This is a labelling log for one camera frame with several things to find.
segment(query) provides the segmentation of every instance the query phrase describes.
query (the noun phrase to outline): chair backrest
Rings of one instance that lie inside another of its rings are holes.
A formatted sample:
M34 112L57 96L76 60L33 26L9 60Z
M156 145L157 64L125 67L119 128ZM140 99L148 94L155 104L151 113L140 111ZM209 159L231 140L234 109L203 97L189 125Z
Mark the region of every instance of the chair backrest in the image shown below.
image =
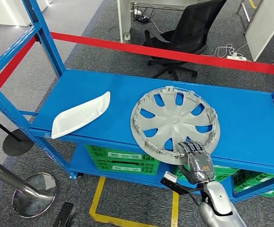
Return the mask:
M175 48L192 45L192 49L197 50L205 46L209 29L226 2L226 0L211 0L187 6L171 42Z

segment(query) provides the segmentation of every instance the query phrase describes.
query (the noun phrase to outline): shelf board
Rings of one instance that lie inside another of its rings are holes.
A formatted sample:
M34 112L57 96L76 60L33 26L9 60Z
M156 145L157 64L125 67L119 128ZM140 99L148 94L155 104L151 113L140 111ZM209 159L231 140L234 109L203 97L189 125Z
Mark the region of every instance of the shelf board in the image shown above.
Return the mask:
M158 168L157 175L143 175L135 173L121 173L121 172L112 172L112 171L101 171L98 170L82 144L78 144L75 149L75 152L70 162L70 169L75 172L96 175L96 176L105 176L107 178L128 181L131 183L139 183L148 186L154 186L159 188L166 188L163 184L160 183L162 176L165 171L173 172L173 166L166 163L160 163ZM187 181L179 180L180 184L195 188L195 185L189 184ZM231 177L229 177L222 182L228 195L231 195L232 198L233 187Z
M271 93L266 92L66 70L31 125L30 132L50 137L57 114L110 91L110 104L102 116L59 139L144 153L131 132L131 110L143 95L165 86L195 91L216 110L221 133L211 155L215 165L274 174L274 104Z

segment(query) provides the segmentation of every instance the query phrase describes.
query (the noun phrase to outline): black stanchion base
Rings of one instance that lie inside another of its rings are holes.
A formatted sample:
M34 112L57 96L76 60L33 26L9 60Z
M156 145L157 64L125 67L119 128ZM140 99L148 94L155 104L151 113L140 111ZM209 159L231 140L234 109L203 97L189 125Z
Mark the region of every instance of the black stanchion base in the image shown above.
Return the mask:
M17 129L12 132L13 135L21 140L17 142L8 135L2 143L2 150L10 156L19 156L24 154L34 145L34 142L28 138L26 135L23 134L20 129Z

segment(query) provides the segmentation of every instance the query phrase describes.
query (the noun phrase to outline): yellow floor tape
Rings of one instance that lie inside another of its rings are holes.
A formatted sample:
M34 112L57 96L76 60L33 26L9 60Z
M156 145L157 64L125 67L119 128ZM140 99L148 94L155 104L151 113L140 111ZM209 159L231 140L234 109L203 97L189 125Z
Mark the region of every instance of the yellow floor tape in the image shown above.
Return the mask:
M171 224L171 227L178 225L179 194L173 192L173 204L171 205Z
M110 223L116 226L120 226L120 227L156 227L156 226L152 226L152 225L147 225L147 224L143 224L143 223L138 223L134 221L128 221L120 218L114 218L114 217L109 217L106 215L101 215L101 214L97 214L96 209L97 208L99 199L100 198L101 192L103 188L104 181L106 180L105 177L101 176L99 179L97 188L95 191L95 194L93 198L93 202L91 205L89 214L94 220L102 223Z
M254 4L253 0L249 0L249 3L251 3L251 6L253 7L253 9L257 9L257 7Z

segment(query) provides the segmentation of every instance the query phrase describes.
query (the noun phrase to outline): blue metal shelf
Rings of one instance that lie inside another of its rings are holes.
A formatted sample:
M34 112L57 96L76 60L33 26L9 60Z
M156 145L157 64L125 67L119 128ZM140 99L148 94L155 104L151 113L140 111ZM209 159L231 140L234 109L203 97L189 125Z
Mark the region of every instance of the blue metal shelf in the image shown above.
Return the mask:
M221 129L219 144L212 153L216 165L245 168L246 163L247 169L274 173L274 156L269 153L274 150L274 104L271 94L266 92L66 70L30 132L50 137L53 120L60 112L110 91L110 105L104 114L60 139L143 153L131 132L131 110L143 94L165 86L195 91L216 110ZM272 142L263 142L267 131L272 132L272 139L268 138Z
M70 164L44 138L51 134L53 120L60 112L111 92L109 107L102 116L60 140L106 148L143 153L136 144L130 129L133 107L149 91L174 86L192 90L203 97L218 114L221 135L212 154L215 165L249 169L274 174L274 92L257 92L228 87L214 87L168 80L131 77L109 73L66 70L36 0L22 0L33 26L0 57L0 69L32 38L40 41L54 71L60 80L31 125L23 114L0 92L0 111L55 161L71 179L77 172L162 187L158 183L170 165L161 164L158 176L140 176L101 172L91 165L78 145ZM232 201L241 201L274 190L274 178L238 194L232 182L223 182Z
M82 144L78 144L75 149L74 154L69 165L70 169L75 172L91 174L96 176L105 176L107 178L128 181L132 183L139 183L149 186L159 187L159 188L167 188L163 184L160 183L162 176L165 171L173 172L173 166L160 163L158 169L157 175L143 175L143 174L129 174L129 173L119 173L119 172L111 172L111 171L100 171L94 164L90 155L85 150L85 147ZM189 184L187 181L178 181L180 184L195 188L195 185ZM228 195L232 195L231 200L234 200L233 186L232 179L230 177L225 179L222 182L223 187L226 189Z

